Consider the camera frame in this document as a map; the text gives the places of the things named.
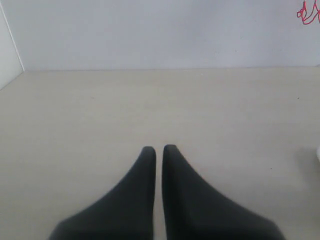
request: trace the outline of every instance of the white table top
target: white table top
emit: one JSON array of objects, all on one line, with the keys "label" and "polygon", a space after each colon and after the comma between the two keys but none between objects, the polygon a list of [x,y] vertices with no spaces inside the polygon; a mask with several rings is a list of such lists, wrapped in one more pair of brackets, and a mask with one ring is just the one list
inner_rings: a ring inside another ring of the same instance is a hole
[{"label": "white table top", "polygon": [[25,72],[0,91],[0,239],[43,240],[157,150],[176,144],[210,184],[320,236],[320,68]]}]

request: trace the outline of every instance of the wall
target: wall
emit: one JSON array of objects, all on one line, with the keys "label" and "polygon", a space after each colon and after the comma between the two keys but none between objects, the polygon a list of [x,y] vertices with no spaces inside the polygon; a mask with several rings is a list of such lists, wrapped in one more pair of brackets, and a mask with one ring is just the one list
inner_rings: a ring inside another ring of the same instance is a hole
[{"label": "wall", "polygon": [[0,2],[0,90],[22,71]]},{"label": "wall", "polygon": [[303,0],[2,0],[27,70],[317,66]]}]

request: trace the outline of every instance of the white wall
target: white wall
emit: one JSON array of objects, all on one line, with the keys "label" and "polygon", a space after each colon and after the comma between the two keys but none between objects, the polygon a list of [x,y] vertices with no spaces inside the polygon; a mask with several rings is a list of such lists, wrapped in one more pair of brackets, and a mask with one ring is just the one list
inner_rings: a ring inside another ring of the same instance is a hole
[{"label": "white wall", "polygon": [[2,2],[27,70],[320,64],[320,24],[296,18],[303,0]]},{"label": "white wall", "polygon": [[0,2],[0,90],[22,71]]}]

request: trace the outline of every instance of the red handwriting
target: red handwriting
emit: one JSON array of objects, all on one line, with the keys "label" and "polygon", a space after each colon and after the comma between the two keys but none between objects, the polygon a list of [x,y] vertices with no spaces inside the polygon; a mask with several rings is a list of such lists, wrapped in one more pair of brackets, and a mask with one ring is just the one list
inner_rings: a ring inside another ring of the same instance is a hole
[{"label": "red handwriting", "polygon": [[318,7],[317,0],[314,0],[312,12],[310,14],[308,14],[306,1],[303,1],[302,8],[296,13],[296,17],[301,18],[304,25],[311,24],[314,20],[316,20],[316,18],[318,18],[320,23],[320,9]]}]

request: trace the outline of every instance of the desk surface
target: desk surface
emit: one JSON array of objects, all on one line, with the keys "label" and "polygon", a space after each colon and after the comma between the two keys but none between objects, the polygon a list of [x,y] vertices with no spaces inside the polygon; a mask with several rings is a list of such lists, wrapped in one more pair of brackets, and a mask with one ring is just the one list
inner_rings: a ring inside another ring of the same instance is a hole
[{"label": "desk surface", "polygon": [[0,91],[0,239],[43,240],[157,150],[176,144],[210,184],[320,236],[320,68],[25,72]]}]

